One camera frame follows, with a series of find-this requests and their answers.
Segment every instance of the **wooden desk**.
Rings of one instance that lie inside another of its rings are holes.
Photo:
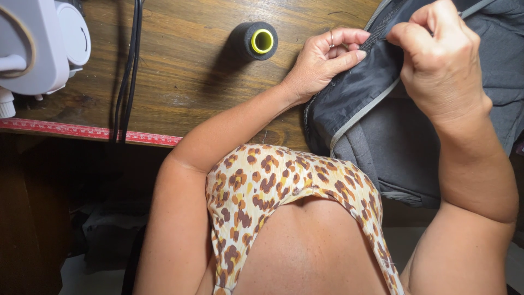
[[[147,0],[130,131],[184,136],[209,117],[279,83],[304,41],[339,26],[362,28],[379,0]],[[91,58],[67,86],[16,99],[17,118],[111,128],[127,59],[131,0],[85,0]],[[266,61],[241,66],[224,48],[231,30],[263,20],[278,33]],[[252,141],[307,150],[303,108],[281,115]]]

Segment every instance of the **black thread spool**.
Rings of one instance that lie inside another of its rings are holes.
[[[266,60],[278,47],[277,31],[266,22],[242,23],[230,35],[231,45],[245,60]]]

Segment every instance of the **leopard print top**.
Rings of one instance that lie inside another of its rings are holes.
[[[367,175],[350,162],[245,144],[208,174],[208,210],[216,257],[214,295],[231,295],[258,232],[280,205],[306,196],[334,199],[358,221],[391,294],[404,294],[382,234],[382,203]]]

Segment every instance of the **gray backpack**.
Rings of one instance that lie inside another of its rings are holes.
[[[333,78],[304,110],[312,152],[349,160],[382,196],[413,207],[438,208],[440,142],[400,81],[401,48],[385,37],[393,25],[433,0],[383,0],[365,29],[367,57]],[[524,0],[455,0],[481,37],[483,87],[507,154],[524,129]]]

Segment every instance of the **hand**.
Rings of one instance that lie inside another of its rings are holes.
[[[333,34],[333,48],[330,48]],[[282,81],[294,92],[291,105],[307,102],[326,87],[336,74],[358,64],[366,53],[358,50],[369,32],[360,29],[337,28],[307,39],[293,69]]]
[[[387,39],[404,49],[400,77],[435,128],[459,128],[472,115],[487,117],[492,102],[482,88],[481,40],[451,0],[422,7],[408,23],[394,26]]]

